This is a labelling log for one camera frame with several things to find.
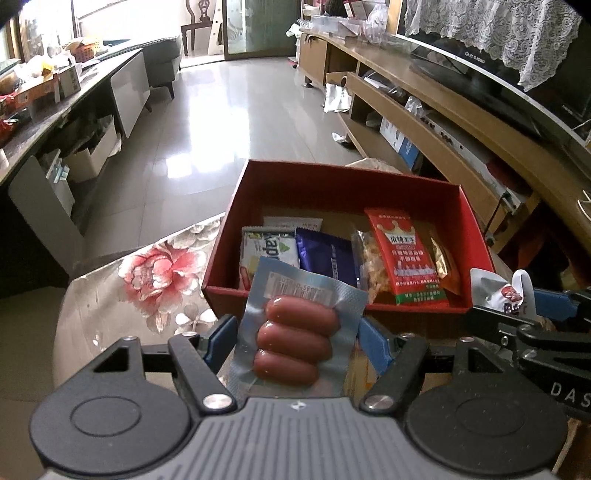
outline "floral tablecloth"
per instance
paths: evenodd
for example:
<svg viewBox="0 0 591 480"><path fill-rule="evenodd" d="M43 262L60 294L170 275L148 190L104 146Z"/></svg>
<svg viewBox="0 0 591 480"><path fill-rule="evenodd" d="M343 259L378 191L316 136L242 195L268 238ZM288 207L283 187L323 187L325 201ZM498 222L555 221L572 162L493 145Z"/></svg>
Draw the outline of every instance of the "floral tablecloth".
<svg viewBox="0 0 591 480"><path fill-rule="evenodd" d="M53 380L58 386L119 338L166 343L204 333L216 320L201 284L223 214L141 248L74 280L57 323ZM172 388L168 374L148 379Z"/></svg>

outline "gray sofa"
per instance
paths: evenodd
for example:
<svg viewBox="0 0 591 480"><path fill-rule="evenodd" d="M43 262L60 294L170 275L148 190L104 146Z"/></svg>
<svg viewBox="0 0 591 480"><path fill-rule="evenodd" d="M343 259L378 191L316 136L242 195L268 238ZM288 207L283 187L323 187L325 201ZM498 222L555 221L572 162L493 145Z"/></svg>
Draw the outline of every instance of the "gray sofa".
<svg viewBox="0 0 591 480"><path fill-rule="evenodd" d="M144 52L148 84L151 87L167 87L170 96L174 98L173 82L183 55L181 34L150 41L127 40L111 47L107 53L99 55L98 59L106 60L136 48L141 48Z"/></svg>

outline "white snack packet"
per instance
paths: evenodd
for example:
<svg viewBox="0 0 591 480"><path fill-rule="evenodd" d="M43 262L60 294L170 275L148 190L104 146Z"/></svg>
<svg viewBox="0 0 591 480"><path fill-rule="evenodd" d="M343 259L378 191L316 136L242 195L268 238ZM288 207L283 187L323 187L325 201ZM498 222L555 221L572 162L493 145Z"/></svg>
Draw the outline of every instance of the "white snack packet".
<svg viewBox="0 0 591 480"><path fill-rule="evenodd" d="M288 226L293 229L307 228L320 232L322 226L322 218L305 218L305 217L263 217L263 226Z"/></svg>
<svg viewBox="0 0 591 480"><path fill-rule="evenodd" d="M511 284L488 270L472 268L472 303L528 320L536 320L534 287L525 270L513 274Z"/></svg>
<svg viewBox="0 0 591 480"><path fill-rule="evenodd" d="M250 290L261 257L276 258L293 267L300 267L295 232L294 228L285 226L242 227L240 290Z"/></svg>

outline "tiled floor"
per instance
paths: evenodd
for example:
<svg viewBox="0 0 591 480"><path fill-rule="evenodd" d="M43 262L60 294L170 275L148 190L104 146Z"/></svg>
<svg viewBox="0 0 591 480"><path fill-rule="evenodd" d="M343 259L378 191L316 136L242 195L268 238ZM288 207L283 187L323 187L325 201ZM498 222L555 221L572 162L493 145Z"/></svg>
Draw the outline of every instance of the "tiled floor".
<svg viewBox="0 0 591 480"><path fill-rule="evenodd" d="M123 150L107 165L86 233L86 258L133 249L223 212L246 158L345 165L360 158L323 94L286 59L183 69L152 91Z"/></svg>
<svg viewBox="0 0 591 480"><path fill-rule="evenodd" d="M28 424L53 389L53 339L64 293L47 287L0 300L0 478L33 480L43 473Z"/></svg>
<svg viewBox="0 0 591 480"><path fill-rule="evenodd" d="M152 92L120 154L107 163L86 233L86 257L154 242L223 212L246 158L348 164L360 158L332 140L342 133L323 94L302 87L286 59L183 69ZM52 389L52 354L64 290L0 300L0 478L41 471L28 420Z"/></svg>

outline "storage box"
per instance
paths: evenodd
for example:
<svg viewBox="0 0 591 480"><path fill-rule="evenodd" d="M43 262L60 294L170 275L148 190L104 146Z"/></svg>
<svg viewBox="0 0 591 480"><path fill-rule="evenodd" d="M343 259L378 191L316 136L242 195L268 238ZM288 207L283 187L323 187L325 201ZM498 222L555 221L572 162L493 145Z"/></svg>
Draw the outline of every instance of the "storage box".
<svg viewBox="0 0 591 480"><path fill-rule="evenodd" d="M361 0L345 0L344 3L345 10L347 10L347 17L367 20L368 16L365 13L365 8Z"/></svg>
<svg viewBox="0 0 591 480"><path fill-rule="evenodd" d="M412 171L416 171L420 166L419 158L421 155L418 148L415 147L398 128L385 118L382 118L379 132L382 134L382 137L388 141L390 146L402 157L406 165L408 165Z"/></svg>
<svg viewBox="0 0 591 480"><path fill-rule="evenodd" d="M68 98L80 91L80 79L76 71L76 65L71 65L57 74L60 82L60 96L62 99Z"/></svg>
<svg viewBox="0 0 591 480"><path fill-rule="evenodd" d="M70 167L69 178L79 183L96 177L116 143L117 132L113 120L92 152L85 148L64 158L64 163Z"/></svg>
<svg viewBox="0 0 591 480"><path fill-rule="evenodd" d="M12 101L12 110L20 110L29 106L34 100L53 94L56 103L60 101L57 76L39 78L25 83L8 97Z"/></svg>
<svg viewBox="0 0 591 480"><path fill-rule="evenodd" d="M369 314L392 331L455 338L458 319L472 305L470 269L494 271L488 249L462 189L443 181L376 170L308 163L249 160L242 172L203 280L204 295L219 317L242 317L247 291L238 290L241 229L262 225L264 215L323 218L322 231L347 238L353 226L369 231L367 207L403 208L431 222L456 260L462 296L450 307L374 303Z"/></svg>

